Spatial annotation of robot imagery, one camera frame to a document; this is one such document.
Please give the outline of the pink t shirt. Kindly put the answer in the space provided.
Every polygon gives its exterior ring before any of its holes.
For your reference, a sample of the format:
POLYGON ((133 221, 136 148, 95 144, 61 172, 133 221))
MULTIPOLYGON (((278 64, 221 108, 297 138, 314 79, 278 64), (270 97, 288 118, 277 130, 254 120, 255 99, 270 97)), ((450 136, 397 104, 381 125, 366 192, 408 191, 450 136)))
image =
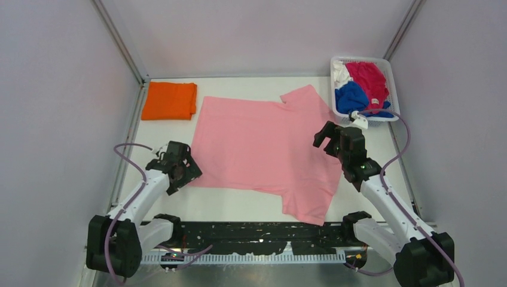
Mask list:
POLYGON ((341 164, 313 142, 333 117, 311 85, 279 102, 206 96, 191 144, 202 172, 193 185, 274 194, 284 214, 323 225, 341 164))

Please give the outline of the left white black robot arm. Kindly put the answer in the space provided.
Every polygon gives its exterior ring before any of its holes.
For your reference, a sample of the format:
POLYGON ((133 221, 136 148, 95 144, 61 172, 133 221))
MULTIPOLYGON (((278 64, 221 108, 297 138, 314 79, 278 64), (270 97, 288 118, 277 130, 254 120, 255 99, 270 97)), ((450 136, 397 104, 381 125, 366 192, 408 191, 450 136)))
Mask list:
POLYGON ((92 217, 87 233, 86 267, 109 273, 114 280, 132 277, 142 257, 158 245, 175 248, 182 243, 179 217, 159 214, 147 224, 142 222, 163 194, 171 196, 202 175, 186 143, 170 141, 158 149, 145 146, 153 157, 144 167, 119 152, 125 146, 114 146, 114 152, 134 167, 141 179, 106 215, 92 217))

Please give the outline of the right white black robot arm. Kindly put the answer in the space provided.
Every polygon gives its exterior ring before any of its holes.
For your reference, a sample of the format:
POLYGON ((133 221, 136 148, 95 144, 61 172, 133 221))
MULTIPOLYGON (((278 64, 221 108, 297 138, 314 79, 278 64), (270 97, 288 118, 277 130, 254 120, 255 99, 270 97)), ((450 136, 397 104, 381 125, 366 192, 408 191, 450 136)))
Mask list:
POLYGON ((344 217, 341 237, 348 245, 365 243, 391 266, 401 286, 440 286, 454 279, 464 285, 454 262, 454 240, 437 233, 401 201, 385 177, 385 169, 367 156, 365 137, 357 127, 331 121, 315 134, 313 145, 329 139, 325 152, 339 159, 345 179, 368 199, 385 219, 380 226, 365 212, 344 217))

